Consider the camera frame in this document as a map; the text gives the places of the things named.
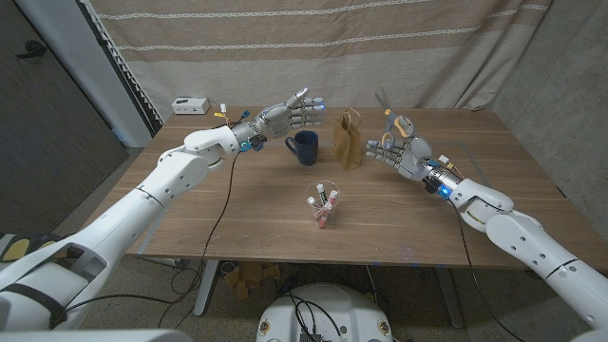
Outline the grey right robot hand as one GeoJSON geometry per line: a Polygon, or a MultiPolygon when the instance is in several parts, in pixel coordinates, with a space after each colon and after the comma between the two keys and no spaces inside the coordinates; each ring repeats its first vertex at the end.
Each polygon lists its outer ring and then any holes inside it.
{"type": "Polygon", "coordinates": [[[388,149],[380,141],[370,140],[367,142],[366,155],[385,162],[408,180],[421,181],[430,194],[439,194],[444,199],[463,181],[463,178],[432,158],[429,143],[420,137],[406,142],[396,140],[388,149]]]}

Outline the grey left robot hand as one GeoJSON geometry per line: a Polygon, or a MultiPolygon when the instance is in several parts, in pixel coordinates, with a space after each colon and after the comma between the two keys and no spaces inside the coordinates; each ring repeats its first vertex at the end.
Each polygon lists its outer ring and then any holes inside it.
{"type": "Polygon", "coordinates": [[[232,128],[239,143],[253,137],[275,139],[286,136],[291,130],[322,124],[325,117],[324,99],[308,97],[309,89],[304,87],[288,100],[262,109],[251,120],[232,128]]]}

